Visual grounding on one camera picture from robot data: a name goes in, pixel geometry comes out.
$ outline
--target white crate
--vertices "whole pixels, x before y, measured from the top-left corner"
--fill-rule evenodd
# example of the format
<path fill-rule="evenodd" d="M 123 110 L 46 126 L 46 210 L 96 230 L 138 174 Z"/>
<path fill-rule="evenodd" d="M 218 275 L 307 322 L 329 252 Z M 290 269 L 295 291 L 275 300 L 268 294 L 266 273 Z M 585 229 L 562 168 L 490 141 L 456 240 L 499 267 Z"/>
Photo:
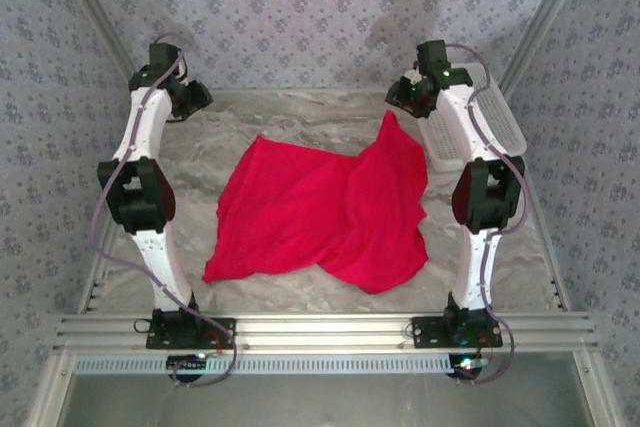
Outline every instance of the white crate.
<path fill-rule="evenodd" d="M 486 82 L 484 69 L 480 64 L 456 64 L 453 67 L 466 68 L 474 87 L 481 87 Z M 493 77 L 491 88 L 478 96 L 478 104 L 496 139 L 509 155 L 524 154 L 527 142 Z M 430 169 L 450 172 L 464 167 L 455 140 L 437 110 L 428 119 L 418 119 L 418 126 L 427 148 Z"/>

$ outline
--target patterned wallpaper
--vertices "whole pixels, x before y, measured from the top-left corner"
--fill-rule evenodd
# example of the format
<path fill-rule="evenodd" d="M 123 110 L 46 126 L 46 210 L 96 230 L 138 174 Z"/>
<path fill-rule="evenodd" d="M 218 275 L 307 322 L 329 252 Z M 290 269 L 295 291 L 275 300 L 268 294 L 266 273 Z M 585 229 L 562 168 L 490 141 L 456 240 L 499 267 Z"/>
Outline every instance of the patterned wallpaper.
<path fill-rule="evenodd" d="M 573 307 L 640 425 L 640 0 L 567 0 L 510 104 Z"/>
<path fill-rule="evenodd" d="M 156 32 L 191 36 L 189 61 L 211 88 L 387 85 L 431 38 L 476 47 L 499 78 L 540 2 L 101 1 L 136 64 Z"/>
<path fill-rule="evenodd" d="M 93 172 L 129 102 L 75 0 L 0 0 L 0 425 L 25 419 L 51 314 L 77 308 Z"/>

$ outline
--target red towel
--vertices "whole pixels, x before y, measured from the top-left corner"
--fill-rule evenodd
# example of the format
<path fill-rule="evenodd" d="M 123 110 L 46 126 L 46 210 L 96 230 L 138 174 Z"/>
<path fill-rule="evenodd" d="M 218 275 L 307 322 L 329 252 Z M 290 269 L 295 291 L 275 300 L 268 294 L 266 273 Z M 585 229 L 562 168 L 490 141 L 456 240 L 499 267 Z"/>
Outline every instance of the red towel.
<path fill-rule="evenodd" d="M 418 230 L 426 166 L 393 112 L 355 157 L 258 137 L 220 196 L 218 241 L 203 279 L 317 263 L 370 294 L 406 282 L 428 259 Z"/>

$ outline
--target crumpled white sheet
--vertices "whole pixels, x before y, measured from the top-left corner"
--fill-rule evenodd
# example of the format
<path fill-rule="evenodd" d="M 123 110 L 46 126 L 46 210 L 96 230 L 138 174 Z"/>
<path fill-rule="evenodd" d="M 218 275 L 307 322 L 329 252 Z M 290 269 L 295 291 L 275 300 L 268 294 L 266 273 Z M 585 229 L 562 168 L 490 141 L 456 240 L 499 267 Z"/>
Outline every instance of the crumpled white sheet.
<path fill-rule="evenodd" d="M 237 281 L 201 280 L 216 237 L 216 200 L 240 156 L 257 134 L 270 139 L 356 154 L 378 132 L 387 108 L 381 94 L 295 91 L 214 95 L 215 102 L 184 123 L 165 127 L 159 163 L 174 188 L 174 221 L 182 267 L 200 308 L 216 312 L 400 312 L 440 311 L 451 290 L 460 255 L 460 227 L 451 211 L 459 173 L 429 170 L 423 197 L 427 218 L 421 224 L 430 260 L 409 282 L 379 295 L 367 295 L 318 266 L 285 275 L 257 274 Z M 403 128 L 421 140 L 415 120 L 398 112 Z M 122 232 L 109 249 L 142 262 Z M 493 305 L 498 311 L 556 309 L 544 247 L 533 219 L 498 248 L 493 275 Z M 109 264 L 99 311 L 148 311 L 153 307 L 149 280 L 141 273 Z"/>

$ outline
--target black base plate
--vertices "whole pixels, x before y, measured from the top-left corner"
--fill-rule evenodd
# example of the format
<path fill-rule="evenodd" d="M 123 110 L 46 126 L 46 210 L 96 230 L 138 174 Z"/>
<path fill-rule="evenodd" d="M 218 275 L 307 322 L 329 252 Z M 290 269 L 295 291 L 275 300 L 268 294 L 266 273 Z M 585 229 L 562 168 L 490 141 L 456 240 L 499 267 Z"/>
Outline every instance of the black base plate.
<path fill-rule="evenodd" d="M 236 319 L 214 318 L 213 320 L 222 325 L 227 331 L 236 335 Z M 215 329 L 210 324 L 202 326 L 202 335 L 198 335 L 191 322 L 175 323 L 173 325 L 165 323 L 151 322 L 147 334 L 147 349 L 149 350 L 176 350 L 176 349 L 197 349 L 230 350 L 231 340 L 224 333 Z"/>
<path fill-rule="evenodd" d="M 502 347 L 500 328 L 493 320 L 484 326 L 463 325 L 452 333 L 442 315 L 414 317 L 411 319 L 411 332 L 416 349 Z"/>

